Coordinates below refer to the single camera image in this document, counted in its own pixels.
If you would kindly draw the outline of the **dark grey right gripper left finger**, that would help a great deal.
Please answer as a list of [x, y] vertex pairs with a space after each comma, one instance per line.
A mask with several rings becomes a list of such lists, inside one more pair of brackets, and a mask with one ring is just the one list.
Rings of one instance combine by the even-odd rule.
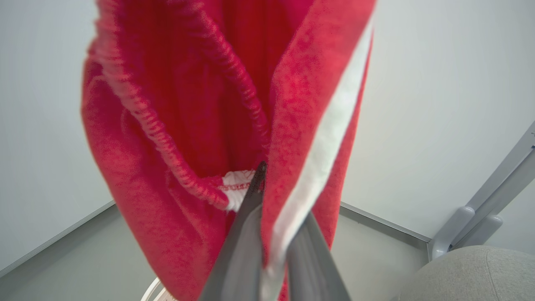
[[266, 162], [252, 178], [229, 234], [199, 296], [201, 301], [259, 301], [262, 270], [262, 184]]

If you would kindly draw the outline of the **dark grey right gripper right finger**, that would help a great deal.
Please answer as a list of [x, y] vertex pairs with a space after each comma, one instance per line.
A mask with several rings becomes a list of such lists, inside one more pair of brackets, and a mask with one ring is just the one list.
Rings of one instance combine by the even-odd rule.
[[351, 299], [312, 212], [289, 245], [287, 272], [291, 301]]

